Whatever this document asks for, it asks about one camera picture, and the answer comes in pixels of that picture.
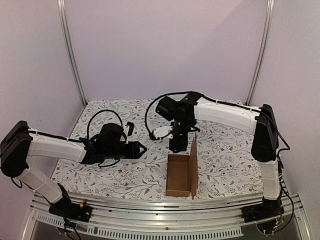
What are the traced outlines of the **brown cardboard box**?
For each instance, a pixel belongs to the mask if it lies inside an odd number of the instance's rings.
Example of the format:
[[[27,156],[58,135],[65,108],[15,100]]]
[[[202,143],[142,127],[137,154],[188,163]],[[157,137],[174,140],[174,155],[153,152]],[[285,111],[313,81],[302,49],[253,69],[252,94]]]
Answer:
[[[199,185],[197,138],[191,143],[189,154],[167,156],[167,197],[195,198]]]

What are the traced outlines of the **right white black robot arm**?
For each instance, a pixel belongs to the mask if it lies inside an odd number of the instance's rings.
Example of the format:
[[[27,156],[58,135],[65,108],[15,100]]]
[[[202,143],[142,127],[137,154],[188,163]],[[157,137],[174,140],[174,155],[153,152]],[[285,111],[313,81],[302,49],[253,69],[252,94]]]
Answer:
[[[280,183],[283,164],[280,153],[291,148],[281,135],[273,109],[225,102],[210,98],[196,91],[182,91],[181,100],[165,93],[156,98],[155,111],[170,122],[169,126],[149,132],[153,141],[168,138],[169,149],[179,153],[187,148],[188,134],[197,130],[198,121],[209,121],[242,130],[253,135],[251,155],[258,162],[263,184],[262,204],[258,213],[269,218],[281,205],[283,188]]]

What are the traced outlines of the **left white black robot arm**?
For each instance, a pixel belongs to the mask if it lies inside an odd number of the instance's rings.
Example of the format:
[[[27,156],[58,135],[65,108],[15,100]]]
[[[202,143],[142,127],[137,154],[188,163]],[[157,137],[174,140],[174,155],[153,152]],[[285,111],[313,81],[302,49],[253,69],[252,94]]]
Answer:
[[[38,168],[27,162],[28,157],[64,159],[83,165],[103,166],[107,159],[136,160],[147,148],[139,141],[129,141],[134,124],[125,126],[104,124],[92,137],[71,139],[30,128],[26,121],[19,121],[0,143],[0,169],[9,178],[16,178],[33,191],[43,195],[63,216],[74,213],[63,187],[51,181]]]

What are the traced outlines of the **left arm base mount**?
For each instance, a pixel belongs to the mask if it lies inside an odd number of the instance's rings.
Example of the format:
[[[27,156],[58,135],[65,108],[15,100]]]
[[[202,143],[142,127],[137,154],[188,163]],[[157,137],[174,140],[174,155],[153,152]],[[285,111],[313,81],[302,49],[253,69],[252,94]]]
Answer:
[[[50,203],[48,211],[56,216],[88,223],[92,216],[93,208],[83,202],[74,203],[69,198],[63,197],[56,203]]]

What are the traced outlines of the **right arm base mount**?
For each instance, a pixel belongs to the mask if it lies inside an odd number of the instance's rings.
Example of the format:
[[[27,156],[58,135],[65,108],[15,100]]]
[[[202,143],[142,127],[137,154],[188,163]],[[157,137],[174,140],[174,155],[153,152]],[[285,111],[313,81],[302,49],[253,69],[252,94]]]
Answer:
[[[245,223],[258,222],[257,229],[264,235],[273,235],[284,222],[285,213],[281,200],[262,198],[262,203],[241,208],[241,217]]]

